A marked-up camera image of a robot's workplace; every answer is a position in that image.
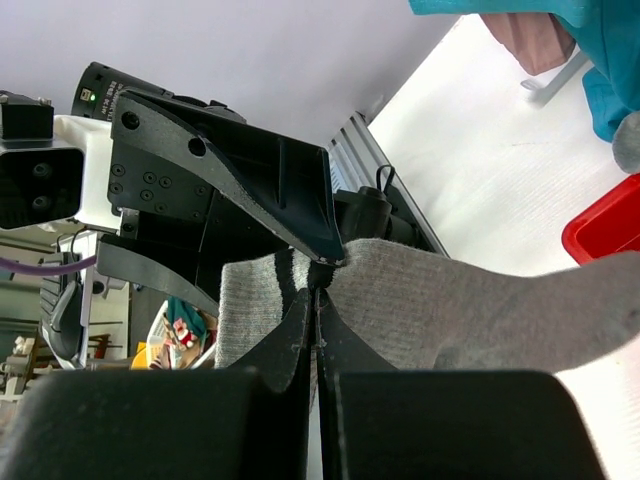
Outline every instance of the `red container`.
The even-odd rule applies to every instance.
[[[569,222],[562,244],[580,265],[612,253],[640,251],[640,174]]]

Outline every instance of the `teal cloth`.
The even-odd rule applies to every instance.
[[[624,118],[640,110],[640,1],[597,0],[585,25],[560,22],[595,67],[582,84],[593,115],[593,129],[613,141]]]
[[[409,0],[416,15],[555,14],[595,67],[582,84],[593,130],[611,142],[622,120],[640,111],[640,0]]]
[[[409,0],[416,15],[434,13],[546,12],[582,27],[589,23],[600,0]]]
[[[203,339],[207,333],[207,326],[195,308],[176,297],[169,297],[167,304],[167,320],[172,326],[175,321],[182,318],[189,331]]]

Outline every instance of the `white wall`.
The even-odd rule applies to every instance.
[[[455,17],[407,0],[2,1],[0,89],[68,113],[93,60],[326,145],[381,108]]]

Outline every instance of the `gray fabric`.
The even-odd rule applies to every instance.
[[[333,302],[345,323],[399,368],[556,372],[640,331],[638,253],[518,278],[381,240],[352,242],[346,252],[347,265],[328,288]],[[272,264],[225,267],[217,366],[240,358],[279,323]]]
[[[273,256],[230,263],[222,271],[216,367],[228,367],[282,319],[282,297]]]
[[[628,115],[613,137],[613,158],[626,173],[640,172],[640,112]]]

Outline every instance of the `black metal bracket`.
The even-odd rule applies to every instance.
[[[126,89],[118,98],[112,138],[114,158],[144,155],[176,165],[313,260],[344,260],[325,149]],[[110,200],[116,196],[111,188]],[[155,212],[169,213],[157,206]]]

